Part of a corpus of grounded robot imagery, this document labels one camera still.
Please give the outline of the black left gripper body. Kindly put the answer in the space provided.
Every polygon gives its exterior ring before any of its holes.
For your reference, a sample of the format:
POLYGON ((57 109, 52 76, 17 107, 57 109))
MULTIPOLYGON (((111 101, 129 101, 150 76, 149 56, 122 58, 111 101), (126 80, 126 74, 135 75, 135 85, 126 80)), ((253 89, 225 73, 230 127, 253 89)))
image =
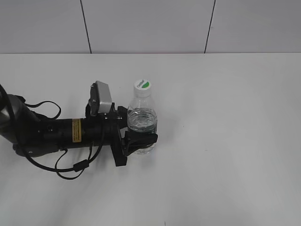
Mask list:
POLYGON ((90 106, 86 106, 86 127, 85 138, 89 140, 91 146, 97 146, 97 151, 90 158, 93 162, 101 152, 102 147, 108 145, 111 148, 115 161, 115 166, 125 166, 127 157, 123 154, 123 144, 121 132, 117 120, 117 109, 115 104, 111 105, 109 113, 99 113, 97 116, 90 115, 90 106))

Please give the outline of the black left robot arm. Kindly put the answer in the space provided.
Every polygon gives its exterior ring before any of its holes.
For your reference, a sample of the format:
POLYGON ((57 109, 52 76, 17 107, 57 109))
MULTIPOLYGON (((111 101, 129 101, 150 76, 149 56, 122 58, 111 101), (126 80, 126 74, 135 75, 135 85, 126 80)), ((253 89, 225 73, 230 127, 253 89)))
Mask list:
POLYGON ((12 143, 16 154, 35 163, 35 158, 60 150, 110 146, 116 166, 125 166, 130 154, 157 142, 156 133, 127 128, 127 109, 115 106, 108 84, 91 85, 85 117, 49 118, 34 112, 22 96, 0 91, 0 134, 12 143))

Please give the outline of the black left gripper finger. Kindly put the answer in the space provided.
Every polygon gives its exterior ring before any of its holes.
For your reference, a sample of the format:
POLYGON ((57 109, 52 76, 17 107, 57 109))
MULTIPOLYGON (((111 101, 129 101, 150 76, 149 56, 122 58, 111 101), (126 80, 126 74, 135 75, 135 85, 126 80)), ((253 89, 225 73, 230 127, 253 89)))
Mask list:
POLYGON ((117 107, 117 120, 120 129, 127 127, 127 108, 123 106, 117 107))
POLYGON ((148 148, 158 140, 156 133, 126 131, 124 136, 124 155, 129 156, 138 149, 148 148))

